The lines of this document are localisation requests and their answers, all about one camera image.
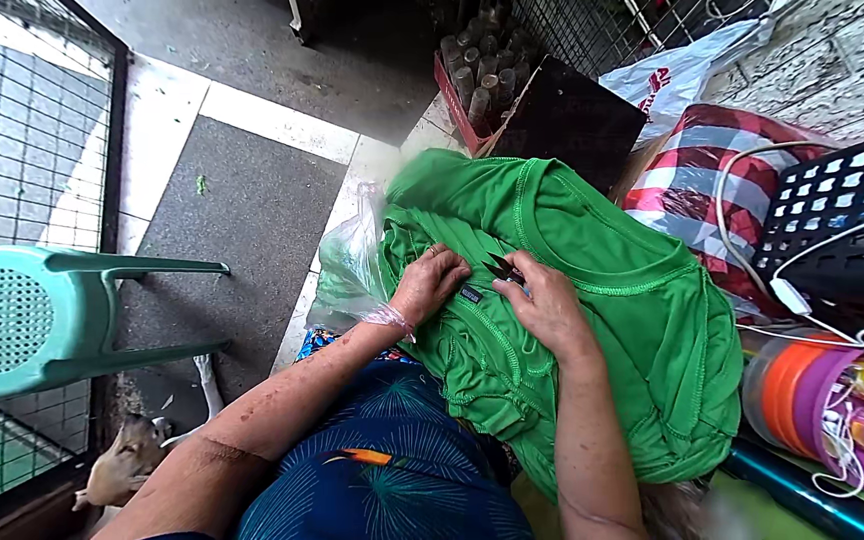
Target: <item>white plastic bag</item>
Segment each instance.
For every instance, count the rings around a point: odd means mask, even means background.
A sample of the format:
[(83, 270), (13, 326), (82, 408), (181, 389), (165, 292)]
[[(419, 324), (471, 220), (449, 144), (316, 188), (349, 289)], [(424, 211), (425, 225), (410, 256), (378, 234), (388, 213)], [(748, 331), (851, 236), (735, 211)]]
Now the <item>white plastic bag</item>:
[(599, 84), (647, 116), (636, 147), (675, 128), (712, 76), (769, 42), (775, 21), (769, 14), (724, 26), (688, 46), (651, 55), (599, 77)]
[(306, 327), (343, 333), (358, 321), (401, 325), (402, 314), (388, 302), (378, 271), (385, 193), (374, 183), (358, 185), (358, 212), (327, 232), (318, 242), (318, 288)]

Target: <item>red and white striped bag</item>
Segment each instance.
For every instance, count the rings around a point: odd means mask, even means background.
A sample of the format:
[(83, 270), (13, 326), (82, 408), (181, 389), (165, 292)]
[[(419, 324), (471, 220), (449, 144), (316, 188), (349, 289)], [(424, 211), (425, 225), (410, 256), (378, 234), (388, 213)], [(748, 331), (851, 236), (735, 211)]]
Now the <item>red and white striped bag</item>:
[[(822, 134), (738, 108), (692, 104), (623, 200), (639, 222), (685, 241), (732, 300), (739, 316), (783, 312), (756, 288), (722, 243), (715, 219), (718, 174), (740, 152), (787, 141), (829, 140)], [(723, 209), (728, 239), (750, 260), (777, 190), (779, 172), (825, 150), (798, 146), (739, 159), (728, 171)]]

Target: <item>tan dog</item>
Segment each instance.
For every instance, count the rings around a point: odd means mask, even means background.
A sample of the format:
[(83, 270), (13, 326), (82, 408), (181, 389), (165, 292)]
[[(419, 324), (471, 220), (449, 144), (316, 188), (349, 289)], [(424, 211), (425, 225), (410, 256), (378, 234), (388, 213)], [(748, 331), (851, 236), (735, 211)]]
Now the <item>tan dog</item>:
[(85, 489), (76, 492), (72, 510), (86, 505), (124, 507), (165, 460), (168, 449), (162, 448), (162, 443), (171, 431), (165, 419), (153, 421), (139, 414), (126, 414), (111, 448), (92, 465)]
[[(215, 418), (225, 404), (212, 372), (209, 354), (192, 358), (198, 368), (201, 390), (208, 406), (208, 419)], [(111, 448), (95, 460), (85, 489), (76, 492), (72, 510), (95, 507), (124, 507), (149, 475), (165, 460), (169, 451), (191, 436), (198, 427), (182, 435), (172, 435), (172, 425), (165, 418), (148, 419), (127, 414)]]

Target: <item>forearm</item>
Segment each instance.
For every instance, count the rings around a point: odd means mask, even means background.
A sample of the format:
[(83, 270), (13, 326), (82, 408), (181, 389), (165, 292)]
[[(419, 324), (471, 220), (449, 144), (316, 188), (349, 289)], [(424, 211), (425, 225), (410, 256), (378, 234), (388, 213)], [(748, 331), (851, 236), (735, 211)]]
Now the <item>forearm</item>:
[(401, 328), (360, 323), (247, 391), (179, 444), (97, 538), (221, 538), (270, 462), (299, 441), (356, 372), (401, 338)]
[(565, 537), (644, 538), (639, 490), (602, 350), (592, 340), (558, 365), (555, 465)]
[(265, 460), (278, 460), (362, 367), (402, 337), (403, 330), (397, 326), (359, 323), (334, 343), (235, 399), (197, 435)]

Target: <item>red plastic crate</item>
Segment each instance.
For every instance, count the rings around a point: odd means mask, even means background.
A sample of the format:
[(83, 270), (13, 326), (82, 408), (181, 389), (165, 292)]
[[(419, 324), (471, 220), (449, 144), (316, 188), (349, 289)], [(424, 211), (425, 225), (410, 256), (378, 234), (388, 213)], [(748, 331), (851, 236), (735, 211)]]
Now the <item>red plastic crate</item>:
[(446, 71), (438, 51), (435, 53), (435, 82), (438, 83), (441, 95), (445, 96), (445, 103), (448, 104), (448, 111), (452, 115), (452, 120), (455, 121), (456, 126), (459, 126), (459, 133), (462, 134), (465, 146), (468, 147), (468, 153), (475, 156), (479, 149), (489, 142), (492, 135), (480, 137), (475, 134), (475, 129), (469, 123), (469, 117), (462, 109), (462, 102), (459, 101), (459, 95), (455, 93), (455, 87), (452, 86), (449, 73)]

